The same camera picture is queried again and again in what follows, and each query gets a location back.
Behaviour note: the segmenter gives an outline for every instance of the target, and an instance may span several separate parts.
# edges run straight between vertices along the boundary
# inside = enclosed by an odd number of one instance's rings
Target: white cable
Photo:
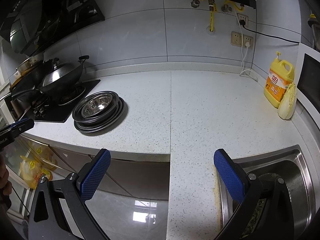
[[[243,38],[243,32],[242,32],[242,28],[241,28],[241,25],[240,25],[240,22],[239,22],[239,19],[238,19],[238,14],[237,14],[237,12],[236,12],[236,8],[233,7],[233,9],[235,10],[236,18],[237,18],[238,25],[239,25],[240,32],[241,32],[241,55],[242,55],[241,67],[242,67],[242,70],[241,70],[241,72],[240,72],[240,74],[239,74],[239,76],[241,76],[241,75],[242,75],[243,73],[245,73],[246,71],[253,72],[253,73],[254,73],[254,71],[251,70],[251,69],[244,69],[245,57],[247,56],[248,49],[249,49],[249,46],[250,46],[250,45],[249,45],[248,47],[246,46],[247,50],[246,50],[246,52],[245,52],[245,55],[243,56],[243,40],[244,40],[244,38]],[[255,80],[256,82],[258,81],[258,79],[257,79],[257,78],[254,78],[253,76],[251,76],[250,73],[247,74],[247,75],[248,75],[249,77],[251,77],[253,80]]]
[[[237,18],[238,25],[239,25],[240,32],[241,32],[241,55],[242,55],[242,58],[244,58],[244,56],[243,56],[243,33],[242,33],[241,25],[240,25],[240,22],[239,22],[239,19],[238,19],[238,14],[237,14],[237,12],[236,12],[236,8],[233,7],[233,9],[234,9],[234,11],[235,11],[236,18]]]

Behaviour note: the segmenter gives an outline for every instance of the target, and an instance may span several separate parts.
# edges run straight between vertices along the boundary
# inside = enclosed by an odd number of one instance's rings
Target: sink
[[[316,200],[307,163],[299,145],[275,152],[233,160],[246,173],[260,176],[276,173],[286,182],[292,204],[294,238],[297,239],[316,213]],[[225,226],[238,203],[231,196],[218,175],[221,203],[221,224]]]

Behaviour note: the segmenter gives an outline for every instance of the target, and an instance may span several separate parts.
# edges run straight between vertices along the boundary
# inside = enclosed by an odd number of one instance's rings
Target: bottle label
[[[274,73],[272,70],[269,70],[266,89],[278,102],[281,102],[289,84],[290,82],[284,80],[282,77]]]

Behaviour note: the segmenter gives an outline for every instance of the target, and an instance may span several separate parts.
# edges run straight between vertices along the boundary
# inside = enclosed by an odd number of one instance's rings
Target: human hand
[[[4,157],[0,154],[0,189],[3,188],[3,195],[9,196],[12,192],[12,184],[8,181],[9,171],[5,167]]]

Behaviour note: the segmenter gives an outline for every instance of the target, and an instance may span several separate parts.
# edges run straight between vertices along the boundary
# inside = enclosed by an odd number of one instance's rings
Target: white speckled countertop
[[[89,94],[115,91],[128,107],[128,114],[116,128],[100,135],[85,135],[76,130],[70,116],[65,123],[35,122],[34,128],[25,134],[41,138],[40,141],[53,146],[84,153],[96,154],[106,148],[113,158],[169,161],[170,71],[121,74],[100,79]],[[95,150],[83,151],[80,147]]]
[[[112,131],[83,135],[70,117],[64,124],[36,123],[27,136],[62,147],[105,147],[114,157],[126,153],[137,160],[150,155],[168,161],[171,154],[167,240],[212,240],[220,231],[212,163],[218,148],[238,158],[299,144],[316,176],[295,125],[278,117],[252,79],[212,71],[153,71],[101,78],[91,93],[101,90],[116,91],[129,107]]]
[[[215,150],[239,158],[299,144],[304,155],[310,153],[293,122],[278,117],[252,79],[172,71],[171,80],[167,239],[212,240],[221,229]],[[312,159],[307,162],[314,167]]]

